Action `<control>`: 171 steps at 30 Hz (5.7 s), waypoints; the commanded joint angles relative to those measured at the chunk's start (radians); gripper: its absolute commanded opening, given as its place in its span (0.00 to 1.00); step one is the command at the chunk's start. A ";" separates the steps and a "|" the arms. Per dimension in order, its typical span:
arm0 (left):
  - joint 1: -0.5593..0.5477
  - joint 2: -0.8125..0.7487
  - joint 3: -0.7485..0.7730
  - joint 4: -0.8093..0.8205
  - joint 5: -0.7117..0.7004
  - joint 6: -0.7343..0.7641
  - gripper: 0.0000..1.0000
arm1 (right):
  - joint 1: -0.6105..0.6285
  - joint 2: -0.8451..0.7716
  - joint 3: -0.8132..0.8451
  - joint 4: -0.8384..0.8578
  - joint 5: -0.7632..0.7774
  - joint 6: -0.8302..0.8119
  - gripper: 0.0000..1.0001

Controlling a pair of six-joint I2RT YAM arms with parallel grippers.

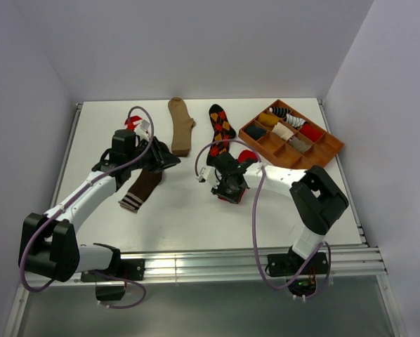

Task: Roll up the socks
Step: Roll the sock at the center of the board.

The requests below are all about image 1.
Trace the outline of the red patterned sock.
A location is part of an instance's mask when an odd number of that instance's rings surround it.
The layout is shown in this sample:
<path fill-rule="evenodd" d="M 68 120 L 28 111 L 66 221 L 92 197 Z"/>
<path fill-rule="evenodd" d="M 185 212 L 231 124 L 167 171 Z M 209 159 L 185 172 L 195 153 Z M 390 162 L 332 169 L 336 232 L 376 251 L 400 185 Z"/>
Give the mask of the red patterned sock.
<path fill-rule="evenodd" d="M 243 150 L 236 159 L 230 153 L 224 152 L 216 160 L 216 170 L 223 171 L 234 167 L 235 164 L 243 164 L 248 169 L 257 161 L 257 156 L 250 150 Z"/>

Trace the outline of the navy blue sock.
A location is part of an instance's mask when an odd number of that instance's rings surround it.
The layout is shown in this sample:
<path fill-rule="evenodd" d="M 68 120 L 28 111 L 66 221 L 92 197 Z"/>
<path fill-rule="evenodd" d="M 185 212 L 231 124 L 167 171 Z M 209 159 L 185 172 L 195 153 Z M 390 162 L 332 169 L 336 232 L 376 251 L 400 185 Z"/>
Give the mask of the navy blue sock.
<path fill-rule="evenodd" d="M 255 125 L 249 125 L 245 128 L 244 132 L 252 139 L 259 140 L 262 138 L 267 131 L 264 128 L 255 126 Z"/>

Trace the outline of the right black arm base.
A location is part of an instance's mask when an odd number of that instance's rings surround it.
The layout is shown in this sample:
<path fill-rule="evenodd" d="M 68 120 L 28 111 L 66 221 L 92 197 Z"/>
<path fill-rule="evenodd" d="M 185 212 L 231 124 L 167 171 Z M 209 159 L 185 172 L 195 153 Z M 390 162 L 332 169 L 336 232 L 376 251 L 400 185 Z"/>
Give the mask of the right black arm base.
<path fill-rule="evenodd" d="M 305 261 L 290 251 L 289 253 L 268 254 L 267 262 L 264 270 L 267 276 L 293 277 Z M 314 296 L 320 289 L 317 284 L 317 276 L 325 274 L 324 281 L 320 286 L 326 286 L 329 282 L 331 267 L 332 256 L 330 254 L 316 253 L 302 270 L 301 275 L 305 275 L 305 277 L 295 279 L 287 287 L 288 292 L 302 300 Z"/>

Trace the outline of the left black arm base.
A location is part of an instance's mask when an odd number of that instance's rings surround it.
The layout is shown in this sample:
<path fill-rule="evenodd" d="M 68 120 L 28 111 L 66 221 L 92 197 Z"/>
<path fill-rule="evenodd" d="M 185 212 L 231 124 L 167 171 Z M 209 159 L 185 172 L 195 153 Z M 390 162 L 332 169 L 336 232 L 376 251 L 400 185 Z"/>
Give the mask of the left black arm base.
<path fill-rule="evenodd" d="M 143 258 L 123 259 L 117 267 L 106 270 L 82 272 L 80 281 L 95 284 L 96 300 L 110 308 L 126 308 L 139 305 L 147 295 L 146 288 L 140 283 L 144 278 L 145 260 Z M 129 287 L 141 290 L 141 297 L 134 303 L 123 304 L 123 298 L 129 295 Z"/>

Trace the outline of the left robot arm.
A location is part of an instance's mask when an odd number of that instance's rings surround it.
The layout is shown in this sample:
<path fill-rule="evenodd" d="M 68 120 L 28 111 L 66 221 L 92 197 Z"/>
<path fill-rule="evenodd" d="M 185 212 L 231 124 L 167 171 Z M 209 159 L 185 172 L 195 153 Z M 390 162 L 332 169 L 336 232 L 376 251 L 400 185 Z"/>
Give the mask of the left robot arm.
<path fill-rule="evenodd" d="M 110 148 L 72 194 L 52 209 L 26 217 L 18 260 L 20 273 L 31 272 L 59 282 L 66 282 L 77 272 L 93 270 L 106 280 L 118 278 L 121 251 L 106 244 L 80 246 L 79 228 L 119 191 L 133 171 L 161 173 L 180 162 L 163 142 L 146 132 L 115 131 Z"/>

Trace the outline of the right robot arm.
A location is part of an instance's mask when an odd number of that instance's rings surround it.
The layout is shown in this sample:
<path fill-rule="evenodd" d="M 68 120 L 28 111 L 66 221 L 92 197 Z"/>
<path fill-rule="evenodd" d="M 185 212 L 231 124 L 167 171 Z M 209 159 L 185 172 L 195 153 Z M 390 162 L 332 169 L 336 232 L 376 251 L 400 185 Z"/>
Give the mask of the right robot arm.
<path fill-rule="evenodd" d="M 303 229 L 288 252 L 290 268 L 303 274 L 313 266 L 311 255 L 349 203 L 345 194 L 321 166 L 291 169 L 263 164 L 256 159 L 236 160 L 223 153 L 212 167 L 200 171 L 200 180 L 211 185 L 211 192 L 233 204 L 243 190 L 264 187 L 290 198 L 303 223 Z"/>

